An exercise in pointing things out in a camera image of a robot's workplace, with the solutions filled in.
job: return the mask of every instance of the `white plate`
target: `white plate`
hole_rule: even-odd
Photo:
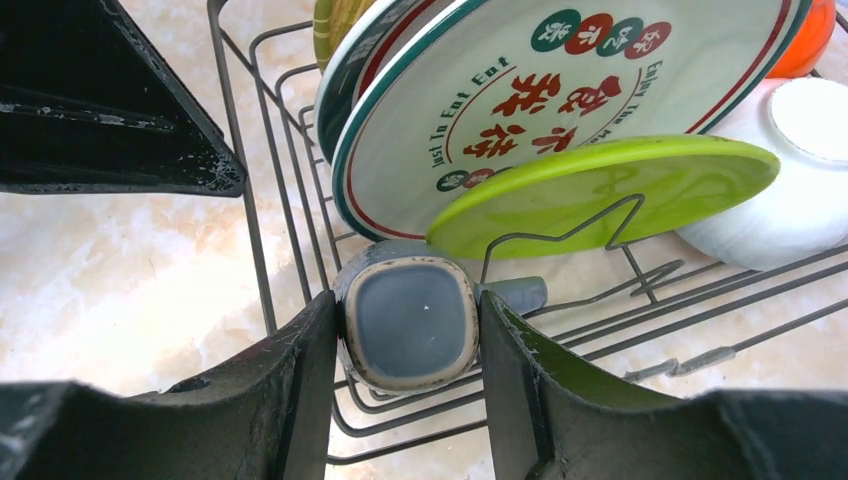
[[[406,42],[452,0],[377,0],[345,35],[315,99],[315,131],[327,161],[360,95]]]
[[[765,76],[810,0],[568,6],[457,0],[389,61],[333,161],[336,204],[357,232],[423,239],[463,191],[505,168],[705,131]],[[509,107],[515,99],[538,101]]]

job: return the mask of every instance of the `black plastic piece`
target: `black plastic piece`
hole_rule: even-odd
[[[848,478],[848,394],[669,397],[569,352],[485,292],[483,383],[498,480]]]
[[[236,197],[245,180],[117,0],[0,0],[0,191]]]
[[[163,394],[77,383],[0,386],[0,478],[324,478],[335,300]]]

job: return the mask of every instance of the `mug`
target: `mug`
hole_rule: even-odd
[[[540,277],[476,284],[446,254],[414,240],[369,246],[339,272],[333,290],[344,313],[342,363],[390,394],[432,390],[468,371],[479,346],[483,291],[518,313],[547,302]]]

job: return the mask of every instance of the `green plate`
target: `green plate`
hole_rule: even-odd
[[[661,135],[569,150],[500,173],[467,191],[433,222],[427,241],[461,258],[484,258],[509,233],[561,236],[619,200],[645,202],[619,237],[627,242],[696,222],[744,202],[777,176],[773,154],[707,135]],[[517,239],[493,258],[575,252],[605,245],[635,202],[562,242]]]

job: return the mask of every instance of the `red circle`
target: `red circle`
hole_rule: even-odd
[[[471,172],[471,175],[468,176],[468,180],[466,180],[465,183],[462,184],[462,186],[465,188],[474,188],[477,185],[480,185],[484,181],[488,180],[489,177],[494,176],[494,174],[495,171],[491,168],[481,168],[476,172]]]
[[[565,42],[565,51],[571,55],[580,55],[592,50],[606,38],[614,22],[612,15],[608,13],[596,13],[587,17],[580,22],[574,36]]]
[[[671,24],[657,22],[642,29],[639,38],[624,50],[624,56],[630,60],[642,58],[660,48],[671,34]]]

